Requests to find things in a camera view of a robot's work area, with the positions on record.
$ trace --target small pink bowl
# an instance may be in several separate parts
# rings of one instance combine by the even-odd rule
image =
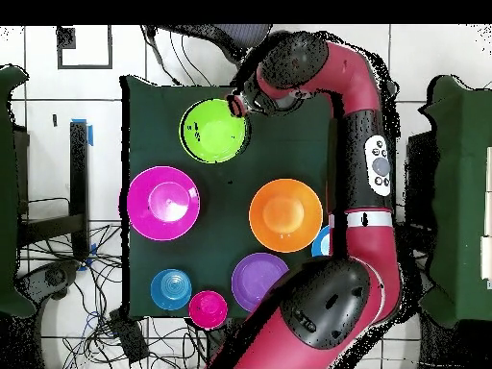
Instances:
[[[189,231],[200,211],[195,183],[174,167],[152,167],[130,183],[127,211],[134,229],[153,240],[172,240]]]
[[[213,330],[227,317],[227,303],[215,291],[200,291],[195,294],[188,306],[189,317],[198,327]]]

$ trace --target blue cup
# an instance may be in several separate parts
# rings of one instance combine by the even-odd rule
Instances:
[[[162,270],[152,279],[150,295],[162,309],[172,311],[183,308],[191,298],[191,281],[181,270]]]
[[[330,254],[330,226],[323,228],[313,240],[311,254],[313,257]]]

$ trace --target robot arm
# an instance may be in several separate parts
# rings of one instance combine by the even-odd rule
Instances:
[[[391,161],[378,87],[365,58],[317,35],[295,33],[228,100],[236,115],[275,114],[316,93],[329,102],[338,94],[343,103],[337,207],[347,218],[349,258],[316,258],[289,272],[209,369],[326,369],[398,308]]]

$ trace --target dark green tablecloth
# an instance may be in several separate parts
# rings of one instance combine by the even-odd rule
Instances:
[[[255,193],[278,178],[294,178],[316,191],[325,205],[329,105],[325,98],[306,101],[285,117],[251,117],[252,139],[246,151],[220,164],[202,164],[183,149],[178,126],[186,109],[207,98],[224,98],[226,87],[150,86],[126,77],[130,91],[130,178],[155,165],[183,170],[195,182],[201,207],[197,222],[169,242],[130,232],[130,314],[187,316],[187,307],[166,312],[150,297],[159,271],[184,270],[193,294],[204,289],[221,293],[229,317],[244,317],[231,292],[231,275],[239,261],[254,252],[268,252],[253,236],[248,210]],[[278,254],[292,266],[310,256],[310,247]]]
[[[484,234],[486,151],[492,146],[492,91],[437,80],[425,109],[436,124],[440,160],[432,208],[437,239],[430,276],[437,283],[423,309],[444,327],[460,320],[492,321],[492,290],[480,277]]]

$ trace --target plastic bowl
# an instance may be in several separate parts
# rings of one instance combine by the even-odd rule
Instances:
[[[218,163],[239,154],[249,139],[248,122],[231,115],[228,103],[208,99],[191,106],[180,123],[180,141],[186,152],[205,163]]]
[[[226,320],[227,303],[224,297],[215,291],[200,291],[189,302],[188,312],[198,327],[213,330]]]
[[[314,257],[330,254],[330,225],[323,228],[312,242],[311,254]]]
[[[306,184],[279,179],[265,184],[257,192],[249,219],[253,234],[263,246],[290,253],[306,248],[318,235],[323,207]]]
[[[244,258],[233,272],[232,291],[237,303],[253,311],[288,266],[274,255],[258,253]]]
[[[134,229],[153,240],[185,234],[200,211],[195,183],[181,170],[158,166],[138,174],[130,184],[127,212]]]
[[[191,297],[191,281],[181,270],[162,270],[152,279],[150,295],[162,309],[172,311],[183,308]]]

